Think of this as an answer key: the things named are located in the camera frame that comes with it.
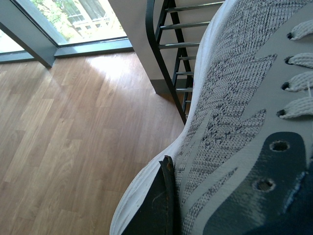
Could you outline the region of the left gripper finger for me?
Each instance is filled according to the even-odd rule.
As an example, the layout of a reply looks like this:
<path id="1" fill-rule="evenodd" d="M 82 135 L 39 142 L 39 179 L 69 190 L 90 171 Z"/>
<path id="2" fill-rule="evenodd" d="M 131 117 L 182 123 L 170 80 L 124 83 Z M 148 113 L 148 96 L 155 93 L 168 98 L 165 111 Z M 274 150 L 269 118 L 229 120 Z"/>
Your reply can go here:
<path id="1" fill-rule="evenodd" d="M 181 217 L 176 192 L 174 164 L 164 156 L 143 204 L 139 207 L 122 234 L 124 235 L 179 235 Z"/>

